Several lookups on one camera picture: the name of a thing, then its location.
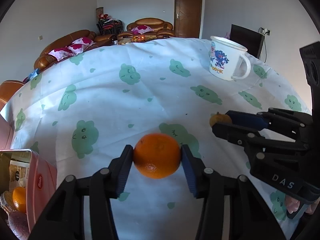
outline black monitor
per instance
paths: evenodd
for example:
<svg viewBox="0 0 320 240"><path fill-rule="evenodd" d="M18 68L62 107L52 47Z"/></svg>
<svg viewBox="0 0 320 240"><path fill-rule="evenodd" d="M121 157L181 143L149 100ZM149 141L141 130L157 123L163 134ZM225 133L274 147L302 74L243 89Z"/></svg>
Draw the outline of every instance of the black monitor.
<svg viewBox="0 0 320 240"><path fill-rule="evenodd" d="M259 58L263 46L264 36L255 31L231 25L230 40L245 46L248 53L252 56Z"/></svg>

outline white bed sheet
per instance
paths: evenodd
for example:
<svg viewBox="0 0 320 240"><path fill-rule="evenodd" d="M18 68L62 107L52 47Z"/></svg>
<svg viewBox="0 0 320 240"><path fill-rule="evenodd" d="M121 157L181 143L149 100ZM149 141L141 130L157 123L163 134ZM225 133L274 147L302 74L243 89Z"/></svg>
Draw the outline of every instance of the white bed sheet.
<svg viewBox="0 0 320 240"><path fill-rule="evenodd" d="M134 146L145 134L167 133L189 144L195 156L221 175L247 175L290 238L297 222L286 217L284 194L249 174L243 148L216 138L209 118L228 110L309 110L282 76L249 54L252 70L246 79L214 77L209 73L210 46L208 40L182 38L115 45L52 66L1 111L16 129L12 148L31 147L56 165L59 185L69 174L82 178L107 167L126 144ZM87 131L82 133L83 126ZM86 135L86 141L72 139L76 133ZM91 148L88 155L81 150ZM153 180L133 165L125 192L111 204L121 240L191 240L202 200L189 192L181 166L173 175ZM86 239L91 237L88 219L86 209Z"/></svg>

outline small orange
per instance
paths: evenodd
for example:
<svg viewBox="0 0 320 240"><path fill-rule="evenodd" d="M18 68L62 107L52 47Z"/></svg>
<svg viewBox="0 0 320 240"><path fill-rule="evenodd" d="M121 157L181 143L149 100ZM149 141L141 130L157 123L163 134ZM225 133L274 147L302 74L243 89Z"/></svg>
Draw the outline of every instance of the small orange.
<svg viewBox="0 0 320 240"><path fill-rule="evenodd" d="M220 114L219 112L217 112L216 114L212 115L209 120L210 127L214 126L217 122L232 123L232 120L229 115Z"/></svg>
<svg viewBox="0 0 320 240"><path fill-rule="evenodd" d="M13 190L12 201L18 211L27 213L26 189L24 187L16 187Z"/></svg>
<svg viewBox="0 0 320 240"><path fill-rule="evenodd" d="M152 179L162 179L173 174L180 165L179 144L169 135L151 133L136 144L133 162L138 171Z"/></svg>

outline pink pillow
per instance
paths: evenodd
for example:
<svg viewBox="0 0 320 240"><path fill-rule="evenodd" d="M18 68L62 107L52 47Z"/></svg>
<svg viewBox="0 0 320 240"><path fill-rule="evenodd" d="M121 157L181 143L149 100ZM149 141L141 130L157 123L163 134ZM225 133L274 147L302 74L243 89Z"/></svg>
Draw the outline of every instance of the pink pillow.
<svg viewBox="0 0 320 240"><path fill-rule="evenodd" d="M82 45L86 45L86 46L90 47L96 43L87 37L81 37L81 38L75 40L72 44L82 44Z"/></svg>
<svg viewBox="0 0 320 240"><path fill-rule="evenodd" d="M48 53L51 56L54 56L58 61L64 59L65 57L73 56L72 51L66 47L54 49Z"/></svg>
<svg viewBox="0 0 320 240"><path fill-rule="evenodd" d="M70 49L74 54L78 55L78 54L84 52L87 48L89 48L89 46L83 45L83 44L71 44L67 48Z"/></svg>
<svg viewBox="0 0 320 240"><path fill-rule="evenodd" d="M133 32L133 34L137 35L137 34L143 34L147 32L154 32L155 30L150 28L147 25L139 25L138 27L133 28L131 31Z"/></svg>
<svg viewBox="0 0 320 240"><path fill-rule="evenodd" d="M90 46L96 44L94 41L87 37L81 37L72 42L72 44L68 47L74 54L80 54L86 51Z"/></svg>

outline bed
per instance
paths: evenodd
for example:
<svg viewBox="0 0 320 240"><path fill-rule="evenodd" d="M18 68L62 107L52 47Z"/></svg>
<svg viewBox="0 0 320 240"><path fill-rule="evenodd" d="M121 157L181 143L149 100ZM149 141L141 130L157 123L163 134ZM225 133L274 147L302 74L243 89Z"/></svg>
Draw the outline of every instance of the bed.
<svg viewBox="0 0 320 240"><path fill-rule="evenodd" d="M216 138L209 118L269 107L310 111L284 77L249 54L252 70L246 79L214 77L210 48L208 40L170 38L100 47L57 63L17 91L1 111L15 128L12 148L31 148L56 165L59 185L69 174L82 178L107 167L126 144L134 146L145 134L165 133L188 144L221 175L248 176L289 239L298 222L286 217L284 194L249 174L243 148ZM89 154L75 147L73 136L83 129L89 140L81 147ZM111 205L121 240L191 240L202 200L192 197L181 166L156 181L132 166L124 193ZM90 239L88 199L85 207Z"/></svg>

